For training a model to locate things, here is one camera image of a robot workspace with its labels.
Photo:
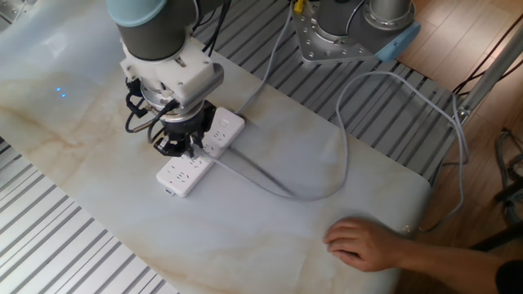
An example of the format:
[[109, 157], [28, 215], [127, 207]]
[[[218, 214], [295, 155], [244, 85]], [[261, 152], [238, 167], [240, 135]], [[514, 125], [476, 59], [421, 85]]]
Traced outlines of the person's right hand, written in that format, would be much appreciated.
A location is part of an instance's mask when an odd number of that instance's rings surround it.
[[402, 242], [402, 238], [381, 225], [351, 217], [337, 221], [323, 238], [329, 253], [363, 272], [398, 267]]

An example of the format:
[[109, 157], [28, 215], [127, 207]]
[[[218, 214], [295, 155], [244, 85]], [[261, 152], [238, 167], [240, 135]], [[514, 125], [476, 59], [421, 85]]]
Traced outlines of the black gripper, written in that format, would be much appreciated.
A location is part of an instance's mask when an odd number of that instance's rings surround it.
[[203, 138], [212, 126], [216, 110], [214, 104], [204, 100], [185, 114], [165, 114], [161, 117], [161, 122], [167, 134], [174, 135], [177, 139], [190, 136], [192, 145], [190, 147], [187, 140], [174, 141], [165, 136], [154, 143], [154, 148], [168, 157], [180, 157], [189, 149], [189, 156], [193, 158], [197, 147], [203, 149]]

